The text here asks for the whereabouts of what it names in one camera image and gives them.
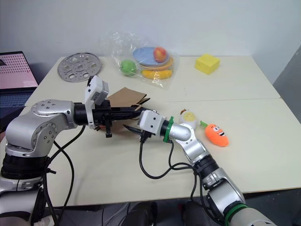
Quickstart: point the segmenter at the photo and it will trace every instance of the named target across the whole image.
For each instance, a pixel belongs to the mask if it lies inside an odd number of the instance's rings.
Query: orange carrot plush toy
[[[229,140],[223,130],[215,124],[207,125],[201,121],[201,125],[205,127],[205,134],[208,139],[215,145],[226,147],[229,145]]]

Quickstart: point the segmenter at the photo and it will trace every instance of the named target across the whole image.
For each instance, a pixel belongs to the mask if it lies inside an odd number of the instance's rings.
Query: white egg toy
[[[196,129],[198,120],[192,111],[184,109],[181,111],[180,115],[180,123],[188,124],[193,127],[193,129]]]

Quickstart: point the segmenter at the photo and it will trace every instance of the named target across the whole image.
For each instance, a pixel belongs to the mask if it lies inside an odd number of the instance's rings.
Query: green ring
[[[171,129],[171,126],[173,125],[173,123],[174,123],[174,118],[173,118],[173,116],[171,116],[170,120],[169,120],[169,123],[168,123],[168,126],[166,128],[164,139],[163,139],[163,141],[165,143],[168,143],[168,141],[169,141],[169,133],[170,133],[170,129]]]
[[[244,208],[247,208],[247,207],[248,207],[247,205],[245,205],[245,204],[243,204],[243,203],[240,203],[240,204],[234,206],[232,209],[230,209],[230,211],[227,213],[227,215],[226,215],[226,217],[225,217],[225,221],[224,221],[224,222],[225,222],[225,226],[228,226],[228,225],[229,225],[228,220],[229,220],[230,216],[231,216],[235,211],[237,211],[238,209],[244,209]]]

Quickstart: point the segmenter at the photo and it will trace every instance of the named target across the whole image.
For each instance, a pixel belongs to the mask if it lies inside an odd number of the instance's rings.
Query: toy fruit
[[[191,110],[183,109],[180,112],[180,122],[190,125],[193,129],[196,129],[197,118]]]
[[[172,70],[163,70],[163,71],[149,71],[143,70],[141,74],[148,79],[167,79],[172,76]]]
[[[156,47],[154,49],[155,61],[162,63],[166,60],[166,50],[162,47]]]
[[[120,63],[120,70],[127,76],[133,76],[136,73],[136,64],[132,60],[123,60]]]
[[[205,134],[208,139],[215,145],[226,147],[229,145],[229,140],[223,130],[215,124],[207,125],[201,121],[201,126],[205,127]]]

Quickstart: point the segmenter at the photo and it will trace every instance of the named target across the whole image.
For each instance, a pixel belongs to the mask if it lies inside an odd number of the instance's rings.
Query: green ball
[[[123,60],[120,63],[120,70],[127,76],[133,76],[136,73],[136,64],[132,60]]]

